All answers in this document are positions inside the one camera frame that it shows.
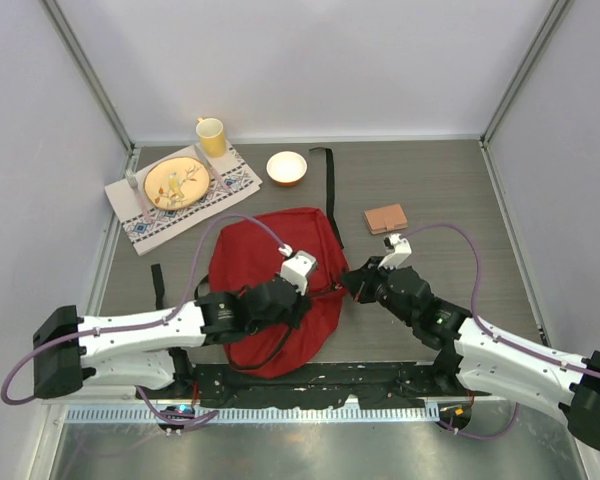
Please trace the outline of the red student backpack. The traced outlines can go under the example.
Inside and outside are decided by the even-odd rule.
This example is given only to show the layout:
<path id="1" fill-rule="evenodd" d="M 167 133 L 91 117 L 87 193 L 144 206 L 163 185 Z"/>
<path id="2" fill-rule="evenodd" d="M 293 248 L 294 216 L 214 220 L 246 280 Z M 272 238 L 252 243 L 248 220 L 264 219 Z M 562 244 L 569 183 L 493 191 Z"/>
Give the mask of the red student backpack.
<path id="1" fill-rule="evenodd" d="M 335 163 L 326 148 L 326 207 L 299 207 L 224 227 L 204 277 L 212 293 L 228 293 L 235 321 L 208 336 L 222 344 L 236 371 L 272 379 L 305 365 L 336 330 L 345 292 L 340 277 L 349 269 L 334 217 Z M 317 261 L 307 293 L 297 297 L 277 274 L 282 258 L 275 238 L 290 241 Z"/>

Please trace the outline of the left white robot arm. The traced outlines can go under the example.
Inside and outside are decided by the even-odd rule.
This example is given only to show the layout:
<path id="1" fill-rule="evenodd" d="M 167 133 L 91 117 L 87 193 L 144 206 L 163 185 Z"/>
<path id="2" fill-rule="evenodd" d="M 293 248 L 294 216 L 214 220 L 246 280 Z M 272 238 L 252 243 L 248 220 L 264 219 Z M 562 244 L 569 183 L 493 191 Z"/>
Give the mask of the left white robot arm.
<path id="1" fill-rule="evenodd" d="M 139 385 L 180 399 L 191 391 L 193 375 L 170 350 L 236 343 L 272 326 L 295 328 L 310 306 L 307 281 L 275 275 L 180 309 L 81 317 L 74 306 L 59 307 L 33 336 L 34 396 L 64 397 L 84 385 Z"/>

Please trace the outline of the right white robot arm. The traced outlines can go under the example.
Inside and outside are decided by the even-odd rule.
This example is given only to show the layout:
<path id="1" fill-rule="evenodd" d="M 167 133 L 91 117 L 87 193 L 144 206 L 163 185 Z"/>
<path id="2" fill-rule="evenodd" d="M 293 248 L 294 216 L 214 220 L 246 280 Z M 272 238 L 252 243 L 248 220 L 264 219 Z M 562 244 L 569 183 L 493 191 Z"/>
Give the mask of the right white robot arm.
<path id="1" fill-rule="evenodd" d="M 440 393 L 464 388 L 525 405 L 600 452 L 600 351 L 582 357 L 525 340 L 435 296 L 413 268 L 387 269 L 377 257 L 341 283 L 356 302 L 381 305 L 437 352 L 431 380 Z"/>

